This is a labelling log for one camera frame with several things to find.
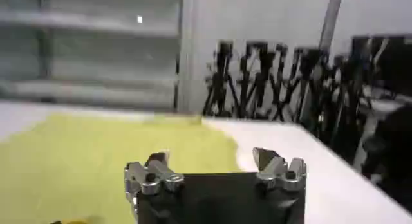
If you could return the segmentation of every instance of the metal gripper jaw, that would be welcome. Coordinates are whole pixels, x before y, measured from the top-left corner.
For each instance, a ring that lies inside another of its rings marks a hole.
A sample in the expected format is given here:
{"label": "metal gripper jaw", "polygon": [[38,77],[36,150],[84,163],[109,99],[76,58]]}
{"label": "metal gripper jaw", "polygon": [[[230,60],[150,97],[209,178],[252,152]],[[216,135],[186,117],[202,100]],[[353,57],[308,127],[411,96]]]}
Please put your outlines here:
{"label": "metal gripper jaw", "polygon": [[254,159],[260,170],[256,173],[257,184],[264,191],[283,189],[288,192],[299,192],[305,189],[307,172],[303,159],[293,158],[288,166],[285,159],[277,153],[257,147],[254,148]]}

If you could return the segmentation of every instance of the white table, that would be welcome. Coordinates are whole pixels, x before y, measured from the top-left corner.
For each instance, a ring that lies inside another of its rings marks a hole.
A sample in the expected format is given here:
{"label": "white table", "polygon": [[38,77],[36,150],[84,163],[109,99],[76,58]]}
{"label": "white table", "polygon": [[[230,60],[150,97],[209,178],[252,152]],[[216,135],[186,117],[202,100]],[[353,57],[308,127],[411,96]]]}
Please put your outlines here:
{"label": "white table", "polygon": [[[54,112],[87,113],[125,120],[142,120],[154,115],[0,101],[0,139],[27,130]],[[406,210],[299,126],[209,118],[203,121],[235,139],[239,146],[238,164],[245,171],[256,171],[252,157],[255,146],[273,149],[289,161],[293,157],[304,158],[308,164],[306,224],[412,223],[412,216]]]}

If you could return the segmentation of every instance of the black tripod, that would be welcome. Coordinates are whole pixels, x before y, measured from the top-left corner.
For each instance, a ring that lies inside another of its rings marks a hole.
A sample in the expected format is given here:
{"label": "black tripod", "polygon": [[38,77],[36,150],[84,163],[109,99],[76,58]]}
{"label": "black tripod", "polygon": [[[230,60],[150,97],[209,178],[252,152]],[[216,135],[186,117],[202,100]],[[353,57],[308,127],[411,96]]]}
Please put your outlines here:
{"label": "black tripod", "polygon": [[266,85],[270,79],[270,69],[272,69],[276,52],[268,50],[268,44],[266,42],[256,43],[254,47],[259,49],[260,71],[256,73],[254,84],[249,91],[248,98],[251,97],[254,92],[250,115],[252,118],[256,119],[267,119],[266,116],[261,113],[261,110],[263,107]]}
{"label": "black tripod", "polygon": [[[280,96],[278,96],[279,100],[278,100],[277,105],[276,105],[277,110],[276,110],[275,115],[272,117],[272,120],[280,119],[280,121],[282,121],[282,122],[285,121],[285,117],[283,115],[283,110],[286,106],[289,106],[290,101],[292,99],[292,95],[293,95],[298,83],[300,82],[300,79],[296,79],[295,77],[296,77],[297,67],[298,67],[299,63],[301,62],[301,56],[302,56],[302,49],[300,49],[300,48],[295,49],[294,50],[294,59],[293,59],[293,63],[292,63],[292,68],[290,70],[290,75],[289,75],[288,80],[283,79],[283,68],[282,68],[282,70],[278,70],[277,81],[281,82],[281,85],[284,85],[284,87],[286,88],[286,95],[285,95],[283,100],[281,100]],[[281,86],[274,89],[274,97],[275,97],[275,94],[278,94],[278,95],[280,94],[280,90],[281,90]]]}
{"label": "black tripod", "polygon": [[228,67],[232,58],[233,43],[232,42],[219,42],[219,49],[216,55],[216,71],[213,73],[212,78],[207,80],[209,83],[207,89],[209,94],[205,105],[203,107],[203,115],[210,116],[231,116],[230,111],[225,111],[226,101],[226,83],[229,84],[229,88],[232,92],[236,111],[239,113],[240,107],[238,102],[238,96],[233,86],[232,77],[228,73]]}

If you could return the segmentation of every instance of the yellow fabric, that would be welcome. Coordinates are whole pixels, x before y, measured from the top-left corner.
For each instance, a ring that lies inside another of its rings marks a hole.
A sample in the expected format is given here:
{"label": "yellow fabric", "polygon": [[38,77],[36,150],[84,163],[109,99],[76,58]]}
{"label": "yellow fabric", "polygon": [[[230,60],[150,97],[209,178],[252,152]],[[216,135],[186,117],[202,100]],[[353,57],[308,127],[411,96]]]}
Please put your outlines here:
{"label": "yellow fabric", "polygon": [[180,173],[238,171],[236,144],[200,119],[52,115],[0,143],[0,223],[134,223],[123,168],[169,150]]}

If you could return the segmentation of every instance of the black equipment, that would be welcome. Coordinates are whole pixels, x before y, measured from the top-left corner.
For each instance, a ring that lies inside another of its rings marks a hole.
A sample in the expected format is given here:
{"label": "black equipment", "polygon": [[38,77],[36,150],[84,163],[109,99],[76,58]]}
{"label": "black equipment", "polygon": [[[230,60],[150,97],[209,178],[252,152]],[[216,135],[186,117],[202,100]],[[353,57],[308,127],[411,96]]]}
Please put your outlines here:
{"label": "black equipment", "polygon": [[126,198],[139,224],[303,224],[306,164],[294,158],[288,166],[258,148],[254,158],[258,173],[180,174],[165,160],[129,163]]}
{"label": "black equipment", "polygon": [[251,102],[250,116],[252,118],[262,119],[264,117],[260,115],[260,112],[263,107],[263,97],[265,96],[265,89],[269,80],[270,70],[273,67],[276,51],[269,50],[267,42],[248,42],[247,44],[258,50],[260,59],[260,71],[256,73],[255,81],[248,93],[249,97],[254,93],[254,98]]}
{"label": "black equipment", "polygon": [[[293,58],[293,63],[292,63],[292,69],[290,70],[290,75],[289,79],[285,80],[283,79],[283,68],[279,66],[279,70],[277,72],[277,81],[281,82],[280,84],[272,84],[272,90],[274,91],[274,98],[276,97],[275,94],[279,95],[279,99],[276,104],[276,113],[272,117],[272,120],[277,120],[280,119],[280,121],[285,121],[285,118],[283,116],[283,110],[286,106],[289,106],[290,101],[292,100],[292,95],[300,82],[299,78],[296,78],[296,72],[297,68],[301,62],[301,56],[302,56],[302,49],[297,48],[294,50],[294,58]],[[284,86],[286,88],[286,95],[283,100],[280,99],[280,91],[281,87]]]}
{"label": "black equipment", "polygon": [[404,106],[378,123],[373,137],[363,143],[367,158],[362,173],[380,174],[378,186],[412,212],[412,170],[409,166],[412,140],[412,107]]}
{"label": "black equipment", "polygon": [[318,106],[319,100],[319,83],[320,80],[314,80],[312,74],[316,66],[320,66],[324,70],[328,62],[329,54],[319,48],[301,48],[300,49],[300,67],[301,76],[296,80],[296,86],[300,83],[299,99],[296,105],[296,115],[294,122],[299,122],[303,110],[303,100],[306,96],[306,88],[309,87],[311,93],[311,108]]}
{"label": "black equipment", "polygon": [[365,70],[364,82],[370,86],[412,96],[412,35],[355,36],[352,52],[361,52],[370,41],[372,70]]}
{"label": "black equipment", "polygon": [[203,115],[217,115],[223,117],[231,116],[230,111],[225,110],[226,83],[229,84],[236,111],[240,111],[238,96],[233,85],[232,77],[228,72],[230,60],[232,58],[233,43],[221,41],[216,54],[216,71],[211,79],[207,79],[208,96],[203,107]]}

